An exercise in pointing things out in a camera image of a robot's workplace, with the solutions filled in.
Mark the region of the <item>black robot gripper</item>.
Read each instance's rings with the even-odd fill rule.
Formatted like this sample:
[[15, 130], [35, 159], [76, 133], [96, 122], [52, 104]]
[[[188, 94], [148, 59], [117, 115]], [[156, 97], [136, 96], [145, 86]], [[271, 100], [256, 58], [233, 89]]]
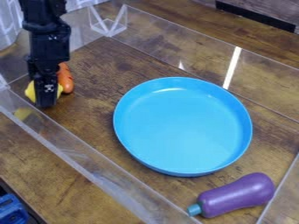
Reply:
[[67, 0], [19, 0], [19, 4], [23, 28], [29, 32], [27, 65], [29, 75], [35, 76], [36, 106], [48, 108], [57, 101], [59, 64], [71, 58], [71, 26], [61, 19]]

